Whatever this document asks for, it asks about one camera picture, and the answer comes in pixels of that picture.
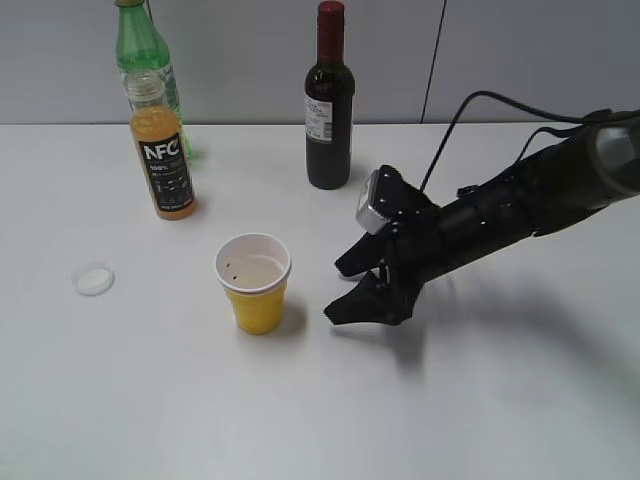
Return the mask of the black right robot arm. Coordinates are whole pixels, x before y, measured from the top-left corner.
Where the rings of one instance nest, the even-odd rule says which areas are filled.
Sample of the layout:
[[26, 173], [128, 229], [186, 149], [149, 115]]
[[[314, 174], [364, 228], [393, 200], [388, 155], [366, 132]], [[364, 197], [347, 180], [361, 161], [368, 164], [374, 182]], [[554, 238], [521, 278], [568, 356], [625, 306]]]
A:
[[529, 237], [569, 228], [639, 193], [639, 122], [590, 116], [552, 130], [559, 143], [517, 159], [482, 185], [433, 203], [390, 165], [365, 182], [356, 213], [365, 234], [335, 266], [358, 284], [324, 310], [335, 325], [399, 325], [423, 286]]

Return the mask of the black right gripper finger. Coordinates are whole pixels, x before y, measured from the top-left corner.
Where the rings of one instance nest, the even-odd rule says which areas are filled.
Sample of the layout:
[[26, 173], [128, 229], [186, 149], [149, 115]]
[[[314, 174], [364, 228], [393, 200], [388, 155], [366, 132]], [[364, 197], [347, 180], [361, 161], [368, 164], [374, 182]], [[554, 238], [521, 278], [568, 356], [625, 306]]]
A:
[[393, 291], [373, 272], [367, 272], [347, 294], [324, 308], [325, 316], [333, 325], [376, 323], [396, 326], [400, 324]]
[[385, 276], [387, 273], [385, 252], [389, 239], [390, 233], [385, 229], [378, 234], [365, 233], [334, 262], [334, 265], [344, 277], [355, 277], [373, 271], [375, 268]]

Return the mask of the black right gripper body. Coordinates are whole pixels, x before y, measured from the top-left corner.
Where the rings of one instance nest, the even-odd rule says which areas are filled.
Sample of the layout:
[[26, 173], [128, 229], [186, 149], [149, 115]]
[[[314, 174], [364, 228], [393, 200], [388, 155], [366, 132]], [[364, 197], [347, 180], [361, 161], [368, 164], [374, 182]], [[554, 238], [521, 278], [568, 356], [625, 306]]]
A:
[[399, 325], [413, 315], [422, 287], [493, 251], [493, 201], [488, 184], [458, 190], [440, 207], [389, 165], [377, 173], [377, 206], [388, 223], [379, 231], [377, 321]]

